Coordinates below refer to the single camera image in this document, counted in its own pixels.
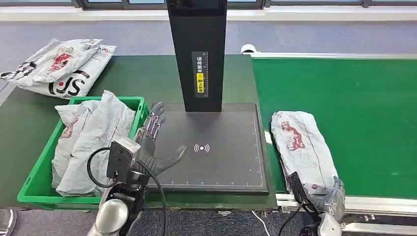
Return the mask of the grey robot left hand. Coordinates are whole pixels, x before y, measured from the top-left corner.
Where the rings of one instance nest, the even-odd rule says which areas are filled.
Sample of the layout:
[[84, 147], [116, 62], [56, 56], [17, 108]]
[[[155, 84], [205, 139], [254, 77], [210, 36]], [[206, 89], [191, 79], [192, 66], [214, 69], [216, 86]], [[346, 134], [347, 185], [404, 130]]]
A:
[[135, 135], [135, 142], [141, 148], [137, 154], [137, 161], [144, 163], [156, 176], [171, 168], [183, 159], [186, 146], [178, 147], [177, 151], [164, 157], [155, 156], [155, 143], [159, 129], [165, 122], [164, 103], [155, 104], [149, 112], [143, 126]]

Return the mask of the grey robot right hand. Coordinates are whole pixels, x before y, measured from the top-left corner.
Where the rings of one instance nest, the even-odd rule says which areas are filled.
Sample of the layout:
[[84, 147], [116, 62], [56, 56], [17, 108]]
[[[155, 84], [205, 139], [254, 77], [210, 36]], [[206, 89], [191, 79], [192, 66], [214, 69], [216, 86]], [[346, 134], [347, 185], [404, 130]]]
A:
[[333, 176], [333, 185], [325, 195], [313, 195], [312, 203], [320, 212], [330, 214], [338, 223], [345, 215], [345, 189], [341, 179]]

